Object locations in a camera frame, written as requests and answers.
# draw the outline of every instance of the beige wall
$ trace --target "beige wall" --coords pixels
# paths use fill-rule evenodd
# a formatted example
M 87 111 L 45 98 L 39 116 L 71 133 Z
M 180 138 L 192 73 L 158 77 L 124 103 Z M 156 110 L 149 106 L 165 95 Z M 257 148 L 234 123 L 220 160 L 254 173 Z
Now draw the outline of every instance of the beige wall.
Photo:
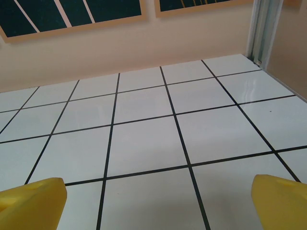
M 0 92 L 245 53 L 252 4 L 6 44 L 0 39 Z
M 307 99 L 307 0 L 283 6 L 267 71 Z

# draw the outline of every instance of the floor tile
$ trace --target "floor tile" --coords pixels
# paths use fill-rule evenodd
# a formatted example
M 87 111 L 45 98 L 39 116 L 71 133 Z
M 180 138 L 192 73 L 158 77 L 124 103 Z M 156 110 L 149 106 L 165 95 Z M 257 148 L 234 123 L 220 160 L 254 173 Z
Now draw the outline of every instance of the floor tile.
M 80 80 L 71 99 L 115 93 L 118 74 Z
M 275 155 L 194 167 L 212 230 L 262 230 L 250 195 L 257 174 L 293 180 Z
M 307 149 L 281 152 L 279 155 L 283 158 L 283 160 L 287 163 L 295 175 L 300 179 L 300 181 L 307 184 Z
M 94 230 L 102 182 L 67 186 L 67 201 L 57 230 Z
M 176 113 L 234 104 L 216 79 L 169 85 Z
M 173 117 L 114 126 L 108 176 L 185 164 Z
M 128 91 L 164 85 L 159 67 L 141 69 L 120 74 L 118 91 Z
M 31 182 L 61 177 L 65 183 L 104 175 L 110 127 L 54 135 L 42 155 Z
M 192 163 L 270 151 L 235 106 L 177 117 Z
M 162 66 L 167 84 L 213 77 L 201 61 Z
M 65 102 L 71 95 L 76 83 L 77 81 L 70 81 L 60 84 L 41 86 L 24 107 L 27 108 L 37 105 Z
M 259 69 L 258 66 L 256 66 L 242 54 L 206 59 L 204 62 L 208 65 L 215 76 Z
M 100 229 L 205 229 L 189 170 L 107 181 Z
M 172 114 L 164 86 L 118 94 L 115 123 Z
M 17 113 L 17 111 L 0 113 L 0 132 L 15 115 L 15 113 Z
M 50 134 L 65 103 L 22 109 L 0 135 L 0 141 Z
M 0 93 L 0 112 L 20 109 L 36 90 L 35 88 Z
M 238 103 L 293 95 L 264 71 L 225 76 L 219 80 Z
M 298 97 L 241 107 L 275 149 L 307 145 L 307 104 Z
M 115 95 L 69 102 L 55 133 L 110 125 Z
M 0 144 L 0 191 L 24 185 L 47 137 Z

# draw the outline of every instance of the picture frame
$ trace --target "picture frame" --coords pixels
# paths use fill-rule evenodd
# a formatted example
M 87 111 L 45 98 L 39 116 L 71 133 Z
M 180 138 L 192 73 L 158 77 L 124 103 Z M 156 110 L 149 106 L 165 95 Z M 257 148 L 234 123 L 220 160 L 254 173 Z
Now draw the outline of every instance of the picture frame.
M 88 30 L 100 29 L 100 28 L 105 28 L 105 27 L 117 26 L 121 24 L 145 21 L 147 20 L 146 2 L 145 0 L 139 0 L 139 2 L 140 2 L 140 8 L 141 8 L 141 15 L 137 15 L 137 16 L 114 19 L 114 20 L 104 21 L 104 22 L 72 26 L 72 27 L 67 27 L 67 28 L 39 32 L 39 33 L 11 36 L 11 37 L 7 37 L 4 30 L 0 26 L 0 35 L 5 43 L 19 43 L 19 42 L 29 41 L 29 40 L 34 40 L 34 39 L 52 37 L 52 36 L 57 36 L 57 35 L 66 35 L 66 34 L 75 33 L 75 32 L 88 31 Z
M 230 0 L 230 1 L 212 3 L 212 4 L 203 4 L 203 5 L 193 6 L 193 7 L 185 7 L 185 8 L 169 10 L 169 11 L 161 11 L 160 1 L 161 0 L 154 0 L 155 15 L 157 18 L 172 17 L 172 16 L 186 14 L 186 13 L 213 11 L 213 10 L 217 10 L 217 9 L 221 9 L 225 7 L 232 7 L 232 6 L 253 3 L 253 0 Z

